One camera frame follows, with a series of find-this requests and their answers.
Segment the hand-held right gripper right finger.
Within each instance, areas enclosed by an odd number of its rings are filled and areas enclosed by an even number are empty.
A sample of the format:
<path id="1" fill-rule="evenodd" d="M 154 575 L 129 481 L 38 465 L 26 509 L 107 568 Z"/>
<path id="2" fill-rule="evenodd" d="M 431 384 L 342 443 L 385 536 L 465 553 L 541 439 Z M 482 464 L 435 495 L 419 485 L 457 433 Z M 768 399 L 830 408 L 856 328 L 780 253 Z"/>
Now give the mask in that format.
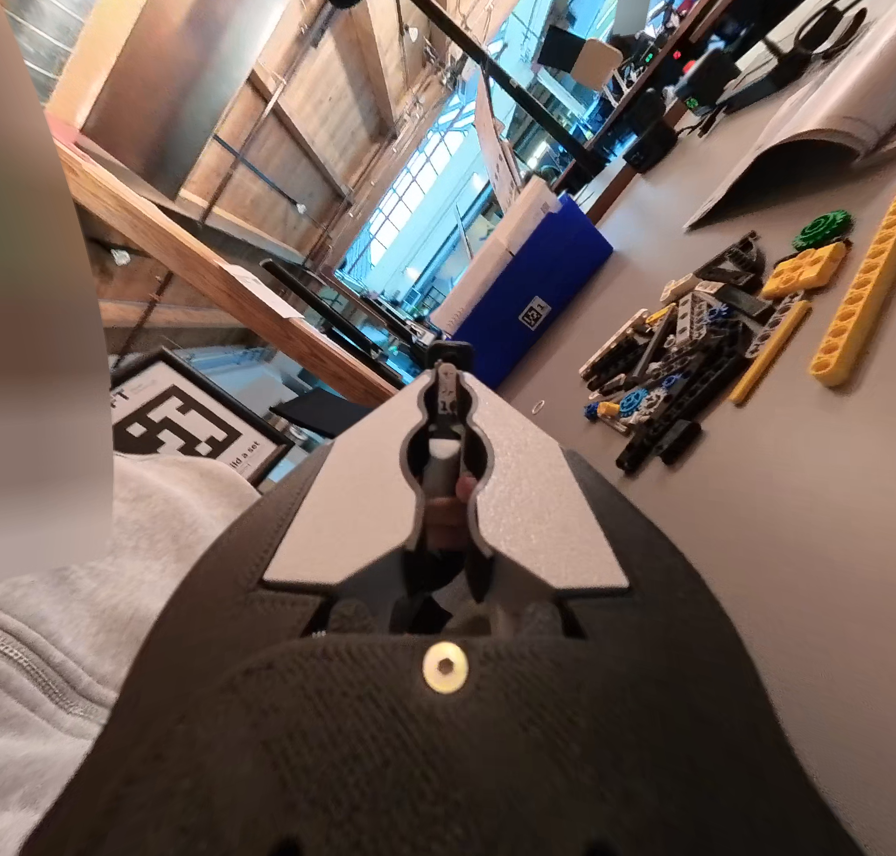
<path id="1" fill-rule="evenodd" d="M 472 374 L 470 432 L 486 466 L 473 493 L 472 536 L 484 556 L 485 600 L 530 604 L 629 588 L 558 442 Z"/>

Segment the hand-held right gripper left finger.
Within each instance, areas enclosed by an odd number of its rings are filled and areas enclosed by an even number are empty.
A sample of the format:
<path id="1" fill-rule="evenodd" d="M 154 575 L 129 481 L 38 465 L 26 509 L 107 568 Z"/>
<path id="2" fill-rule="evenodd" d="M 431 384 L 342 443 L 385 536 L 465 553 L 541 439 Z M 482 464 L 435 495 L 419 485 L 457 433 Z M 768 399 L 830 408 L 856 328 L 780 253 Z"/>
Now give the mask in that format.
<path id="1" fill-rule="evenodd" d="M 424 496 L 410 471 L 427 425 L 423 372 L 337 437 L 263 575 L 274 589 L 356 599 L 389 619 L 406 594 L 402 560 L 418 544 Z"/>

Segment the pile of lego pieces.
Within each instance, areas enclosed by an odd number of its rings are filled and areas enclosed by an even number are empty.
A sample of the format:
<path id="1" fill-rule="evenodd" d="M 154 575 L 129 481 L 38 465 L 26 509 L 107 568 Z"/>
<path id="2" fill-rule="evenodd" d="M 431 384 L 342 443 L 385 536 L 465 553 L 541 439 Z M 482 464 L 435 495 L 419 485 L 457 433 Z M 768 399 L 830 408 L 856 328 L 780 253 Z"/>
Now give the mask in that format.
<path id="1" fill-rule="evenodd" d="M 586 420 L 624 437 L 615 464 L 625 476 L 651 459 L 675 464 L 700 438 L 701 418 L 744 375 L 772 317 L 803 298 L 763 300 L 768 276 L 760 236 L 749 231 L 667 282 L 659 308 L 635 313 L 579 370 Z"/>

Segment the thin yellow lego beam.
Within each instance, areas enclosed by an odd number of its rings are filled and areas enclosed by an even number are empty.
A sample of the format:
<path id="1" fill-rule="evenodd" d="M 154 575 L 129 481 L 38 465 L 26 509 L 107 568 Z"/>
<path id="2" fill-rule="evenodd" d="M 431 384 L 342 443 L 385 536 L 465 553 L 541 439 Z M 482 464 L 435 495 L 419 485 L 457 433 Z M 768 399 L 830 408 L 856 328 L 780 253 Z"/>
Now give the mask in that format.
<path id="1" fill-rule="evenodd" d="M 812 302 L 805 299 L 791 300 L 786 306 L 781 306 L 781 310 L 757 337 L 759 346 L 748 351 L 750 365 L 730 392 L 729 402 L 741 405 L 751 397 L 811 312 Z"/>

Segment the yellow lego plate with holes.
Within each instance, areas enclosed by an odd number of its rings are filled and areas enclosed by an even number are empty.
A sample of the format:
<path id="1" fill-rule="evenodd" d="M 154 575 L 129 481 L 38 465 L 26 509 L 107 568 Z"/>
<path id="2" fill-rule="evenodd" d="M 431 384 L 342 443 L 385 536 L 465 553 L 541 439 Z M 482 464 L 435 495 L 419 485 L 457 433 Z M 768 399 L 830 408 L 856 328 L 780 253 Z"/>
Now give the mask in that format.
<path id="1" fill-rule="evenodd" d="M 847 256 L 850 242 L 839 241 L 820 248 L 801 251 L 773 268 L 759 296 L 776 301 L 798 291 L 812 291 L 826 287 L 836 276 Z"/>

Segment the long yellow lego beam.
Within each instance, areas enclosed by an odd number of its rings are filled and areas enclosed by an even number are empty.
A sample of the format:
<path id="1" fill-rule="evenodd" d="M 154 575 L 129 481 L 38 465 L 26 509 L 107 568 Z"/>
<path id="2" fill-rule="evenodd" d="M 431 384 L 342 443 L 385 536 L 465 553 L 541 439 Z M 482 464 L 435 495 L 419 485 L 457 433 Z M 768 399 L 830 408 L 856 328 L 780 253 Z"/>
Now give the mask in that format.
<path id="1" fill-rule="evenodd" d="M 810 376 L 823 387 L 834 389 L 853 375 L 894 278 L 895 203 L 891 202 L 809 365 Z"/>

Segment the green lego gear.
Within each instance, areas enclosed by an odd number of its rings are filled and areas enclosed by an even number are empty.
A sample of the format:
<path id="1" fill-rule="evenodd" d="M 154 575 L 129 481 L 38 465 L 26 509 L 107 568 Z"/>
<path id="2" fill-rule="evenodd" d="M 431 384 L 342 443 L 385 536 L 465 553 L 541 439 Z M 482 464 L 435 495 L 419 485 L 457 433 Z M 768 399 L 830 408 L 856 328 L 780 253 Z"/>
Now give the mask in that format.
<path id="1" fill-rule="evenodd" d="M 806 224 L 792 240 L 797 253 L 842 241 L 851 232 L 854 215 L 845 209 L 821 214 Z"/>

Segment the person's left hand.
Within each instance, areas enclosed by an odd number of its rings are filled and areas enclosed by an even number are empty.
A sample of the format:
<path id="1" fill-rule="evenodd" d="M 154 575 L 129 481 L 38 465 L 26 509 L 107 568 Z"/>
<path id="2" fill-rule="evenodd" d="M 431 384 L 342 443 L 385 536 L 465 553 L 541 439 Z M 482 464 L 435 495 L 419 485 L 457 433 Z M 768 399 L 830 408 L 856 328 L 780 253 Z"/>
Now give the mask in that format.
<path id="1" fill-rule="evenodd" d="M 425 540 L 431 552 L 459 552 L 470 540 L 467 505 L 476 487 L 476 478 L 462 473 L 454 494 L 427 498 L 424 510 Z"/>

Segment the blue storage box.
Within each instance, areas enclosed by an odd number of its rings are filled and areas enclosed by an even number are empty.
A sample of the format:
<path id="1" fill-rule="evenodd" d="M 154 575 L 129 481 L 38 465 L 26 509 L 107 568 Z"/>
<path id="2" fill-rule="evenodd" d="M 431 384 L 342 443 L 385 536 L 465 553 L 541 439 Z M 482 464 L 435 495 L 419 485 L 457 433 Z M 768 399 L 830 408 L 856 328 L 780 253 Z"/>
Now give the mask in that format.
<path id="1" fill-rule="evenodd" d="M 498 390 L 613 253 L 569 194 L 543 221 L 452 340 L 469 344 L 473 373 Z"/>

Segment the grey zip hoodie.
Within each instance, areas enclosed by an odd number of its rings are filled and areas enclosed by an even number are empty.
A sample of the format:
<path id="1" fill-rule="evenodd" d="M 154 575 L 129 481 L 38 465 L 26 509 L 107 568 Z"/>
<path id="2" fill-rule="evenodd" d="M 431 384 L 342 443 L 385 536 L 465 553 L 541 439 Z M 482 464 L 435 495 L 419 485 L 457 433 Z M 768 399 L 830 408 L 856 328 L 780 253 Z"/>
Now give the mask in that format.
<path id="1" fill-rule="evenodd" d="M 2 854 L 90 752 L 186 573 L 260 497 L 211 459 L 115 453 L 113 468 L 106 556 L 2 583 Z"/>

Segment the black speaker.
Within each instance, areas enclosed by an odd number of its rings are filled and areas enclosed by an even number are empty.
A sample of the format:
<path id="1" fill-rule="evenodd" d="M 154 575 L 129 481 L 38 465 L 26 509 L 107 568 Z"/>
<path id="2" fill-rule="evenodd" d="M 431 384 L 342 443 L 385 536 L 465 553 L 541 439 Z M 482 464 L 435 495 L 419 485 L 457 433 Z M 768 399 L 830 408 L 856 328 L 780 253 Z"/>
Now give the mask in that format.
<path id="1" fill-rule="evenodd" d="M 678 132 L 665 116 L 665 98 L 654 88 L 642 92 L 631 106 L 627 123 L 635 141 L 624 151 L 623 159 L 635 173 L 655 168 L 677 144 Z"/>

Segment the black boom pole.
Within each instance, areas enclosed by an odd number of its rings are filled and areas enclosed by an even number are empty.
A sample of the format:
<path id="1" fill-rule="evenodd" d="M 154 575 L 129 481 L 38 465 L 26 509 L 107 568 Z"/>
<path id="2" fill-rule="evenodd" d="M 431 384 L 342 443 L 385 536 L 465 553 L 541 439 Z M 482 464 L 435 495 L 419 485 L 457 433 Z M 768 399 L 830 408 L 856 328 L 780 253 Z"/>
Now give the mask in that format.
<path id="1" fill-rule="evenodd" d="M 458 45 L 479 67 L 483 78 L 493 79 L 516 105 L 573 158 L 591 177 L 603 171 L 607 161 L 588 149 L 558 123 L 552 114 L 512 78 L 474 37 L 466 33 L 435 0 L 410 0 L 447 38 Z"/>

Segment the black monitor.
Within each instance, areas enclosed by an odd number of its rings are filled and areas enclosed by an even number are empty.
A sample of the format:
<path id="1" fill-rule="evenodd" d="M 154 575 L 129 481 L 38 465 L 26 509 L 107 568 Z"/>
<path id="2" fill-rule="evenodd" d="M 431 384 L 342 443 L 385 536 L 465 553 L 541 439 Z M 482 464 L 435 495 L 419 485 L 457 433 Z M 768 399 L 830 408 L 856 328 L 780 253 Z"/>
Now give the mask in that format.
<path id="1" fill-rule="evenodd" d="M 536 63 L 541 67 L 572 74 L 586 43 L 586 38 L 580 37 L 567 29 L 548 25 L 539 48 Z"/>

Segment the tan rounded board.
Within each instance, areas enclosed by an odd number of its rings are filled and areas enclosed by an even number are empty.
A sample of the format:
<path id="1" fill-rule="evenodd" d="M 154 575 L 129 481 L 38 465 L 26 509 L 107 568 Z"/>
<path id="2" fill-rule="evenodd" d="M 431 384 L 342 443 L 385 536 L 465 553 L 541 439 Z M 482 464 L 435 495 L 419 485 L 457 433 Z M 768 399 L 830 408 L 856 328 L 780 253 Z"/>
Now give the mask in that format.
<path id="1" fill-rule="evenodd" d="M 602 90 L 623 63 L 623 53 L 598 38 L 581 41 L 581 48 L 569 72 L 579 85 L 594 92 Z"/>

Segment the open instruction booklet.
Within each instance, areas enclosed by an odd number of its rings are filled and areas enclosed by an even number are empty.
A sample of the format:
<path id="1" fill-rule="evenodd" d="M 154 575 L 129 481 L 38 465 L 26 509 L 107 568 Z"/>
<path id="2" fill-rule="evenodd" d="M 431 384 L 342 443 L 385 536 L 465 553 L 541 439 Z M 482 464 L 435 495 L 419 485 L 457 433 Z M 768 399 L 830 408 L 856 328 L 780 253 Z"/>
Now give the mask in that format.
<path id="1" fill-rule="evenodd" d="M 761 165 L 773 171 L 797 147 L 831 146 L 846 160 L 869 155 L 894 129 L 894 17 L 881 18 L 832 71 L 813 78 L 771 117 L 755 144 L 685 223 L 704 223 L 736 185 Z"/>

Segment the silver ventilation duct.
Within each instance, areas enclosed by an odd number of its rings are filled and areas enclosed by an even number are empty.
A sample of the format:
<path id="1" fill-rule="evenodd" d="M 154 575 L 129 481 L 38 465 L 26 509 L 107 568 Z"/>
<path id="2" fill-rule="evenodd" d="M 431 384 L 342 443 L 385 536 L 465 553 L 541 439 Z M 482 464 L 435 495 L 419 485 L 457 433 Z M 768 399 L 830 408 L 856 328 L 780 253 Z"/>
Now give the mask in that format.
<path id="1" fill-rule="evenodd" d="M 46 105 L 98 0 L 2 0 L 28 75 Z"/>

